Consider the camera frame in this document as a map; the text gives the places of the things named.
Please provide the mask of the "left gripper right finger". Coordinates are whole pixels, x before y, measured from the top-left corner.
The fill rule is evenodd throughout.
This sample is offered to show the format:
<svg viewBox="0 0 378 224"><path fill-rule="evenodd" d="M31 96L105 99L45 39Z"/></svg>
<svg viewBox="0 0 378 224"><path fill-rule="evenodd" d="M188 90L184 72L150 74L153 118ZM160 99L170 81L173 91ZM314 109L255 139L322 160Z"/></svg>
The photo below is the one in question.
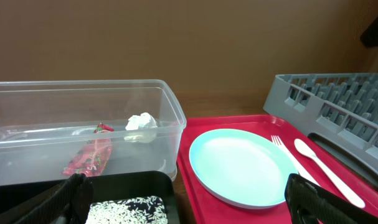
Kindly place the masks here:
<svg viewBox="0 0 378 224"><path fill-rule="evenodd" d="M298 174L290 174L285 200L293 224L378 224L378 217Z"/></svg>

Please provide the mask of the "red snack wrapper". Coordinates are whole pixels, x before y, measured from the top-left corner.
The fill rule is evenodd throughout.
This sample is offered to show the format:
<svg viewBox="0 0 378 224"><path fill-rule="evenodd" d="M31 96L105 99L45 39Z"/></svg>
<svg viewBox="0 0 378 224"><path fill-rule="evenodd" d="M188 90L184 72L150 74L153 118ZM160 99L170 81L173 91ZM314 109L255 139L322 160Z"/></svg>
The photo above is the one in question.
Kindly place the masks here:
<svg viewBox="0 0 378 224"><path fill-rule="evenodd" d="M87 177L102 175L112 150L110 138L90 140L71 159L62 171L62 175L85 174Z"/></svg>

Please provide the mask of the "rice and food scraps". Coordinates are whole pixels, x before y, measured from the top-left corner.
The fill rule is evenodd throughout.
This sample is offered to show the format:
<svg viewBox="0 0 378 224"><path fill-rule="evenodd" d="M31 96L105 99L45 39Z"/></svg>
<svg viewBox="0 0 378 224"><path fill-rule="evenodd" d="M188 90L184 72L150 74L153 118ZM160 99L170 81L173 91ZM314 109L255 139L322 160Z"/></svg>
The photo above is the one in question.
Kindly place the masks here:
<svg viewBox="0 0 378 224"><path fill-rule="evenodd" d="M168 224L158 196L109 200L91 204L86 224Z"/></svg>

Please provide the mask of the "white tissue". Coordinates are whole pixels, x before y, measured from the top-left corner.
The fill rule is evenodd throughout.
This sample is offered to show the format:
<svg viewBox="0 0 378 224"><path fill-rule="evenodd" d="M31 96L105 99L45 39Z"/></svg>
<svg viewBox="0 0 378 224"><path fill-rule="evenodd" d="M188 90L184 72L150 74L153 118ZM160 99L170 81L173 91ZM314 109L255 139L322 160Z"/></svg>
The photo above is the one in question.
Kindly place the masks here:
<svg viewBox="0 0 378 224"><path fill-rule="evenodd" d="M134 131L124 137L125 141L150 143L155 140L157 133L153 128L157 128L157 121L147 112L140 115L133 115L128 119L125 129Z"/></svg>

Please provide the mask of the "light blue plate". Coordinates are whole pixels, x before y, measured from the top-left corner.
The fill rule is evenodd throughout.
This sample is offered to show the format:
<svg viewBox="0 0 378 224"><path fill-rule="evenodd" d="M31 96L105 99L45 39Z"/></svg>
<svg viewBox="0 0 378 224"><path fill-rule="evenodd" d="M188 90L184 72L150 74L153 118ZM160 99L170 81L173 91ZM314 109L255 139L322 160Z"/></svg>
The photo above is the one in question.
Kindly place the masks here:
<svg viewBox="0 0 378 224"><path fill-rule="evenodd" d="M270 140L239 129L200 134L189 148L197 180L213 196L246 209L266 209L285 202L290 174L298 169Z"/></svg>

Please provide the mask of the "white plastic spoon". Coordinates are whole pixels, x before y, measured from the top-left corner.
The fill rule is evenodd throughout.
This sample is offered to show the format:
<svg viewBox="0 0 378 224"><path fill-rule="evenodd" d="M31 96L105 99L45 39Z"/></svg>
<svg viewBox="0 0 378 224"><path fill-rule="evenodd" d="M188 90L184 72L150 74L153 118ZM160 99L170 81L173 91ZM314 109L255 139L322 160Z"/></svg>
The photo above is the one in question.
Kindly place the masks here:
<svg viewBox="0 0 378 224"><path fill-rule="evenodd" d="M294 140L297 151L312 159L336 186L336 188L345 196L345 198L358 208L365 208L366 204L355 191L345 184L327 165L325 165L315 154L315 152L301 139Z"/></svg>

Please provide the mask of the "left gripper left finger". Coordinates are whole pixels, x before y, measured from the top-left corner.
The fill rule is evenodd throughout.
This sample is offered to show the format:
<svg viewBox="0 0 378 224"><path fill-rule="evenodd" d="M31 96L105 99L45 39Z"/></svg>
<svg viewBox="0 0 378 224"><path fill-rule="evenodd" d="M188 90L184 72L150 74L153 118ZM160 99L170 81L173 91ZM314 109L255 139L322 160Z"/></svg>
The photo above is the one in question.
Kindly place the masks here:
<svg viewBox="0 0 378 224"><path fill-rule="evenodd" d="M63 215L67 223L85 223L93 186L84 174L74 174L16 207L13 223L51 223Z"/></svg>

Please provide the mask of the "white plastic fork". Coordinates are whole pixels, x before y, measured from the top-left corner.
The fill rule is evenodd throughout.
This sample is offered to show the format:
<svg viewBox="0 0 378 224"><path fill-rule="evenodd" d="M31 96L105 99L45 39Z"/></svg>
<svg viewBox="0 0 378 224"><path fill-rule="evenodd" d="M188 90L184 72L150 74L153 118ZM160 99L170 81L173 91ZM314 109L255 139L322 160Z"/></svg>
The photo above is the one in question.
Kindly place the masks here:
<svg viewBox="0 0 378 224"><path fill-rule="evenodd" d="M311 176L311 174L298 162L298 160L293 156L293 154L288 150L288 148L284 145L283 141L280 139L279 136L271 135L272 143L276 145L279 149L281 149L294 163L298 173L300 176L310 180L314 184L318 185L317 181Z"/></svg>

